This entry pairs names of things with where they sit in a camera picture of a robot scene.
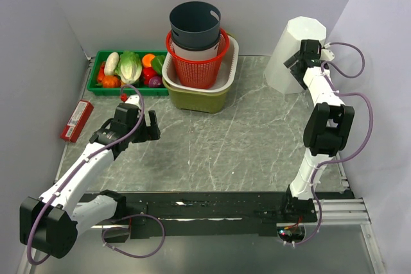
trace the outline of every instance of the orange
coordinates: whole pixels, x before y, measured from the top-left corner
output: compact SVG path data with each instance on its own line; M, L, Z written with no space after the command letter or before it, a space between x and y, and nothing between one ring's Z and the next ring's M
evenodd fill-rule
M152 66L152 60L155 58L153 54L147 54L143 57L141 62L143 63L143 67L151 67Z

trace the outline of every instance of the green plastic tub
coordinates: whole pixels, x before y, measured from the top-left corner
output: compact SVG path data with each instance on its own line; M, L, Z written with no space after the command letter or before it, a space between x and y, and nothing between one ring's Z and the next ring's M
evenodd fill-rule
M103 88L96 86L97 84L97 74L100 70L101 63L107 60L107 57L113 53L114 51L99 51L96 56L96 60L94 61L94 65L92 67L91 75L89 81L87 82L87 90L93 92L97 96L119 96L120 95L120 88ZM119 55L123 53L123 51L116 51ZM140 60L143 59L145 54L153 54L153 55L167 55L167 51L133 51L139 55ZM143 85L142 82L139 82L136 85L137 89L140 93L144 96L167 96L168 89L166 87L161 88L149 88L149 86ZM131 95L134 94L132 89L125 89L124 93Z
M178 89L167 84L164 77L162 78L162 83L168 89L171 102L173 102L177 108L208 112L210 114L215 114L223 109L225 97L230 90L230 87L228 87L221 92L204 93Z

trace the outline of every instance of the red basket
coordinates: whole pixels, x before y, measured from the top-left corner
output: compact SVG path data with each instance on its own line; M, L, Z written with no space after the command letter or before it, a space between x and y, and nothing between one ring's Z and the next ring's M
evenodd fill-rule
M221 61L229 49L230 40L225 31L220 28L220 43L218 45L217 57L204 61L186 60L174 53L171 32L166 38L166 47L173 57L173 63L180 82L183 86L208 89L214 85L220 70Z

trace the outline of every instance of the marble tabletop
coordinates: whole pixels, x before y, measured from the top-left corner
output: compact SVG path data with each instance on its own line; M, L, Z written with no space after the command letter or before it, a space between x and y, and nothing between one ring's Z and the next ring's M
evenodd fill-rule
M144 97L155 110L159 141L131 144L89 188L115 191L284 191L304 155L302 133L311 114L307 92L283 95L263 77L269 57L241 56L223 110L206 114L175 108L169 97ZM114 115L118 97L84 99L94 110L69 144L60 176L92 133ZM337 165L326 168L319 191L343 191Z

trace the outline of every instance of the dark gray bucket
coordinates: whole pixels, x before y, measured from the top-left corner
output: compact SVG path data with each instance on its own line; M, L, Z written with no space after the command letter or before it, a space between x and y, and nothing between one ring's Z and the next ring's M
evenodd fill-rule
M191 51L209 49L220 39L220 19L220 11L209 3L182 3L170 13L173 42Z

